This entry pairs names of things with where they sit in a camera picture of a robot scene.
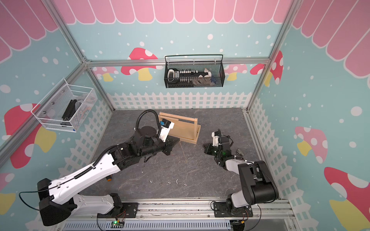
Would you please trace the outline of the wooden jewelry display stand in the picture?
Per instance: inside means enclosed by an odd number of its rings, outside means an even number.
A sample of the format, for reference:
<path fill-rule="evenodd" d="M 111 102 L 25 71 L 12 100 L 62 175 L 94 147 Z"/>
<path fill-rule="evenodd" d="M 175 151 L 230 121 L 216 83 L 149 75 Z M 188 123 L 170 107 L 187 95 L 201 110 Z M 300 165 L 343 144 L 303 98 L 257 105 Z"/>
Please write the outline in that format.
<path fill-rule="evenodd" d="M 170 129 L 169 135 L 179 138 L 180 141 L 197 144 L 201 125 L 197 118 L 173 115 L 169 113 L 160 112 L 160 120 L 166 119 L 174 124 Z"/>

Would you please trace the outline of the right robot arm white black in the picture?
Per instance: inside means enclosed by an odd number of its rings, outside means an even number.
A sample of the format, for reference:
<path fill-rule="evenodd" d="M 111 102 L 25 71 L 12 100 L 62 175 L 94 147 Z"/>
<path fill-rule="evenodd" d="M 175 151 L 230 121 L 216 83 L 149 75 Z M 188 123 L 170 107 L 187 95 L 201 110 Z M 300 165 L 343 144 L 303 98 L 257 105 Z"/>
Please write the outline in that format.
<path fill-rule="evenodd" d="M 204 153 L 213 156 L 218 166 L 238 174 L 241 181 L 241 190 L 229 195 L 226 200 L 226 208 L 229 212 L 237 208 L 278 200 L 277 186 L 264 161 L 248 161 L 234 155 L 231 150 L 233 140 L 220 130 L 212 133 L 212 139 L 212 143 L 203 146 Z"/>

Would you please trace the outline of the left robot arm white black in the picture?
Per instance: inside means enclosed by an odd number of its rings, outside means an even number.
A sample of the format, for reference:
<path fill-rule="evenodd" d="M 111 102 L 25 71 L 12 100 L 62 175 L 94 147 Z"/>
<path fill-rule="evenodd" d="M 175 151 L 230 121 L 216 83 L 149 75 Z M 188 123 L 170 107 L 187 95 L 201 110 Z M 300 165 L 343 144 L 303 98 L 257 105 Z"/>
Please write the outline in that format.
<path fill-rule="evenodd" d="M 81 191 L 96 182 L 157 153 L 170 155 L 179 138 L 169 135 L 174 123 L 159 119 L 156 111 L 145 110 L 138 117 L 135 132 L 123 143 L 106 148 L 91 164 L 56 180 L 43 179 L 35 191 L 39 196 L 40 214 L 44 226 L 57 225 L 73 215 L 101 214 L 119 218 L 125 214 L 123 203 L 116 193 L 103 196 L 84 196 Z"/>

